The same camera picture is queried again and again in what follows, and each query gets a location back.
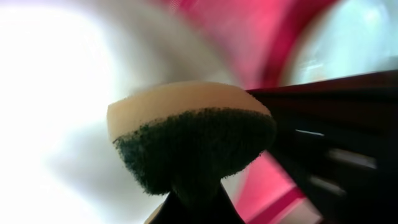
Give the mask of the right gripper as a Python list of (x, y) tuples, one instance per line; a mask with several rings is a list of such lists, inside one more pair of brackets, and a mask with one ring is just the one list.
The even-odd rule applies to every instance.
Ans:
[(397, 71), (252, 90), (277, 122), (269, 153), (325, 223), (397, 222)]

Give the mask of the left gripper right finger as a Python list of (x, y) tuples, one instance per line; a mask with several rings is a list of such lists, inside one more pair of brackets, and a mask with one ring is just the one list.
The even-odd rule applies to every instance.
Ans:
[(222, 184), (211, 203), (200, 211), (198, 222), (202, 224), (245, 224), (239, 216)]

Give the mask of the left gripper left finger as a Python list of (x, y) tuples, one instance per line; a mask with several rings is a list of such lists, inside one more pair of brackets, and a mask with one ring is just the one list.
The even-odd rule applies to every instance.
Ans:
[(145, 220), (145, 224), (193, 224), (193, 216), (188, 212), (174, 192), (168, 194)]

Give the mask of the green yellow sponge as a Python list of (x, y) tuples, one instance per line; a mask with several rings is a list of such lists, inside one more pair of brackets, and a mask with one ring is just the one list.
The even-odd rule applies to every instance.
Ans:
[(157, 86), (108, 106), (109, 138), (153, 195), (206, 200), (276, 136), (270, 111), (245, 90), (212, 82)]

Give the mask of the light blue plate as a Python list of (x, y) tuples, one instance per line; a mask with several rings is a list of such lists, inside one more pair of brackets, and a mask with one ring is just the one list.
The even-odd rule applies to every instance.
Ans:
[(279, 84), (397, 69), (397, 0), (339, 1), (298, 39)]

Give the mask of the white plate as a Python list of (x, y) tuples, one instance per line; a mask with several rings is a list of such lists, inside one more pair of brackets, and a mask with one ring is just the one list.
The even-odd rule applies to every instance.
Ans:
[(109, 104), (185, 80), (238, 85), (183, 20), (147, 1), (1, 2), (1, 222), (144, 223), (109, 141)]

